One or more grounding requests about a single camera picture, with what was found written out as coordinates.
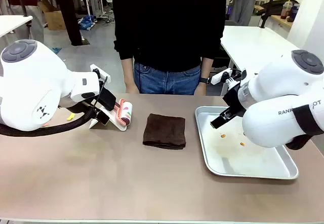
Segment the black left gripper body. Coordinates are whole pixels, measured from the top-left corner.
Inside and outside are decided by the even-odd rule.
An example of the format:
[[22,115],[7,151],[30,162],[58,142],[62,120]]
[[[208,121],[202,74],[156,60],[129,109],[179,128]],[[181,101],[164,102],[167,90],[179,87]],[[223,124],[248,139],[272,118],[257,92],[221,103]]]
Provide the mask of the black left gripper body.
[[102,89],[99,95],[99,103],[107,110],[113,110],[116,103],[116,97],[107,89]]

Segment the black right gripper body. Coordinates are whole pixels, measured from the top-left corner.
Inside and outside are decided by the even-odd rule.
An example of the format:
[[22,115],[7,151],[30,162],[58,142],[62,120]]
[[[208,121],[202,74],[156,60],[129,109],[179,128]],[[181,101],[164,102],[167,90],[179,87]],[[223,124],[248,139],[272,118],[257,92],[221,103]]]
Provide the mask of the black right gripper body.
[[246,109],[242,106],[238,98],[238,90],[240,85],[237,84],[233,88],[229,89],[224,95],[223,100],[228,105],[228,108],[233,108],[238,110],[237,116],[242,117],[246,112]]

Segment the person's left hand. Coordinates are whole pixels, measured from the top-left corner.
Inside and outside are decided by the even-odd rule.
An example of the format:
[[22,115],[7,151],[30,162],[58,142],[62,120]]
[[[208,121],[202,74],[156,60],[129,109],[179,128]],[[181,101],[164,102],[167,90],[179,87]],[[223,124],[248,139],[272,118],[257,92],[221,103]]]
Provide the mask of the person's left hand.
[[199,82],[198,86],[194,91],[195,96],[206,96],[207,85],[203,82]]

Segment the person's right hand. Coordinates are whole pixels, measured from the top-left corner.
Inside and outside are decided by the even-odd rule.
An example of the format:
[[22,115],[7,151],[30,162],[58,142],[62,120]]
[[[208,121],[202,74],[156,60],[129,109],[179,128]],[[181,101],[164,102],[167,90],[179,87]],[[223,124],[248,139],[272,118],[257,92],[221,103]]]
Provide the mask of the person's right hand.
[[127,83],[125,83],[125,86],[126,86],[126,93],[130,93],[130,94],[139,94],[140,93],[135,82],[127,82]]

